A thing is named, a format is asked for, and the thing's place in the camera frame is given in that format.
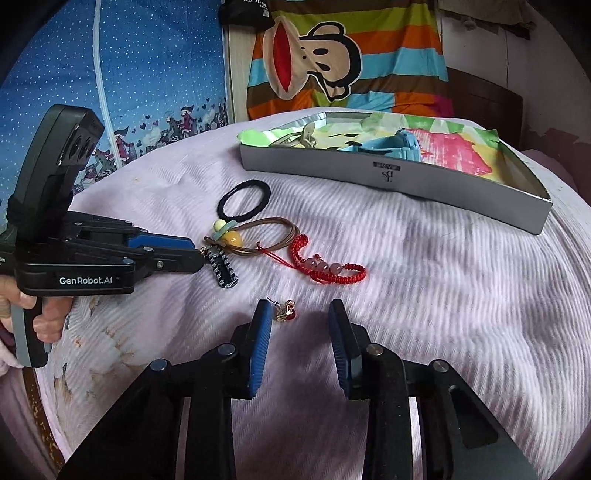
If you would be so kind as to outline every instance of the red gemstone earring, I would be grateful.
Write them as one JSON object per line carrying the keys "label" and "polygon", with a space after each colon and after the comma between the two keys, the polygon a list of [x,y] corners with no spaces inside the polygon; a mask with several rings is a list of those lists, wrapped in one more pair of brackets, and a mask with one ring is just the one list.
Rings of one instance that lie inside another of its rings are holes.
{"label": "red gemstone earring", "polygon": [[267,297],[275,306],[275,318],[276,322],[288,322],[296,318],[296,303],[293,300],[287,300],[283,305],[278,301],[273,301]]}

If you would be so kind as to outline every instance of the metal bolt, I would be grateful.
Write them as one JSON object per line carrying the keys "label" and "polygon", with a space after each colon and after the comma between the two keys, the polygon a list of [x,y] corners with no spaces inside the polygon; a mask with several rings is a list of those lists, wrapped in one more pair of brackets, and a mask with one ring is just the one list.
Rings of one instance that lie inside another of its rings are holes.
{"label": "metal bolt", "polygon": [[232,355],[236,351],[236,347],[231,343],[223,343],[217,347],[217,352],[222,356]]}
{"label": "metal bolt", "polygon": [[433,368],[438,371],[441,372],[442,374],[444,374],[445,372],[447,372],[449,370],[449,364],[444,361],[444,360],[435,360],[433,362]]}
{"label": "metal bolt", "polygon": [[163,372],[168,367],[168,362],[164,358],[157,358],[150,363],[150,370],[153,372]]}
{"label": "metal bolt", "polygon": [[370,343],[365,350],[373,356],[380,356],[384,353],[384,347],[377,343]]}

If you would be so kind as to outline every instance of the finger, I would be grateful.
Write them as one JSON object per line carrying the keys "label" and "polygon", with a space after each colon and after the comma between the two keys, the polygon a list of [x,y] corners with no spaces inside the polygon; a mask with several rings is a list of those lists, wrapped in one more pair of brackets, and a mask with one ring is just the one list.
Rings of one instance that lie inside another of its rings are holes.
{"label": "finger", "polygon": [[32,309],[37,302],[35,297],[25,295],[18,289],[17,281],[14,278],[5,275],[0,275],[0,295],[27,310]]}
{"label": "finger", "polygon": [[47,319],[66,317],[72,309],[74,297],[50,297],[43,306],[43,316]]}
{"label": "finger", "polygon": [[10,301],[6,297],[0,297],[0,319],[9,319],[11,316]]}
{"label": "finger", "polygon": [[39,333],[60,333],[64,328],[65,319],[46,319],[43,315],[39,315],[35,320],[33,320],[33,330],[37,334]]}
{"label": "finger", "polygon": [[61,340],[60,333],[38,333],[37,338],[44,343],[56,343]]}

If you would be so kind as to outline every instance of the pink blanket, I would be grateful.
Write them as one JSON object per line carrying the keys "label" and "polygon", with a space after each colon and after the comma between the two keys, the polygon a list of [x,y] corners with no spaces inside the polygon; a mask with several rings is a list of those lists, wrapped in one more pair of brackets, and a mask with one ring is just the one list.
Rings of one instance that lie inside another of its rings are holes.
{"label": "pink blanket", "polygon": [[[242,168],[238,132],[316,111],[180,141],[75,197],[73,209],[200,245],[219,198],[241,181],[264,179],[272,197],[259,217],[291,219],[310,237],[306,254],[363,264],[369,275],[353,286],[322,286],[267,257],[233,257],[240,282],[230,290],[204,268],[155,275],[128,296],[78,299],[63,340],[38,371],[65,456],[149,361],[198,358],[268,296],[294,299],[298,318],[274,325],[259,394],[235,404],[238,478],[359,479],[366,405],[339,389],[326,320],[329,302],[341,298],[352,320],[402,358],[454,365],[548,478],[591,418],[591,208],[523,156],[554,200],[539,236],[398,193]],[[227,212],[249,210],[257,195],[236,195]],[[281,233],[252,230],[246,241]],[[413,428],[420,471],[416,421]]]}

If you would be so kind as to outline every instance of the red string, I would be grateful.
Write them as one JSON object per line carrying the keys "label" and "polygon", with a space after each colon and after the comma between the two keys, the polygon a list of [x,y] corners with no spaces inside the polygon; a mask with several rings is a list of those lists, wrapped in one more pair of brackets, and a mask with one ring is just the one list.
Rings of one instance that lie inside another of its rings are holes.
{"label": "red string", "polygon": [[[308,275],[315,282],[321,283],[323,285],[329,285],[331,283],[352,284],[360,282],[365,278],[366,269],[363,265],[347,263],[342,266],[343,270],[357,271],[358,273],[356,273],[355,275],[334,275],[332,273],[317,272],[315,270],[310,270],[309,268],[306,268],[304,266],[305,260],[301,257],[300,250],[304,248],[307,244],[308,237],[306,235],[298,235],[294,238],[290,246],[290,257],[293,262],[292,264],[290,264],[283,258],[279,257],[278,255],[275,255],[273,252],[269,252],[269,250],[261,247],[260,243],[257,243],[256,247],[265,255],[268,255],[280,264],[285,265],[286,267],[295,268],[296,270],[301,271],[303,274]],[[323,261],[322,257],[318,254],[314,255],[314,258],[316,260]]]}

